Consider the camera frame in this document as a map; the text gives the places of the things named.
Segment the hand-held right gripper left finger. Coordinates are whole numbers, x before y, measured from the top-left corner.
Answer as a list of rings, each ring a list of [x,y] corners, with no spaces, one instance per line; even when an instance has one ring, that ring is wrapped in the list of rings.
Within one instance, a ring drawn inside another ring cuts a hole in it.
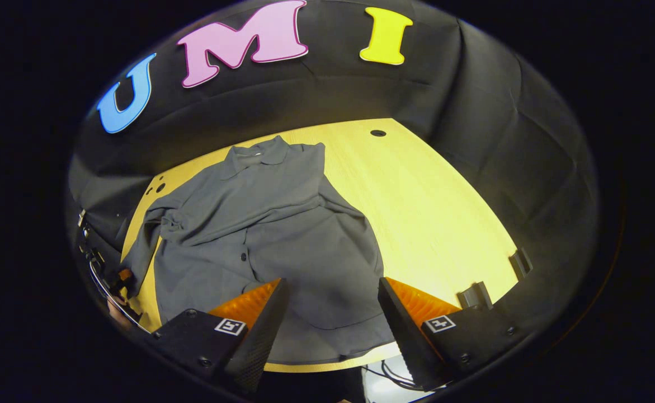
[[[150,334],[150,347],[202,385],[254,396],[289,297],[277,278],[209,312],[187,309]]]

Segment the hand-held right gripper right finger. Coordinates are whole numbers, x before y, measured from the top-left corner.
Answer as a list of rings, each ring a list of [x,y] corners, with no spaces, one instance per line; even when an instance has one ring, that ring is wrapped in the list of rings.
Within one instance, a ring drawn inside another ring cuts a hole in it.
[[[527,334],[491,301],[483,282],[458,293],[459,305],[379,278],[378,301],[415,385],[431,392],[493,364]]]

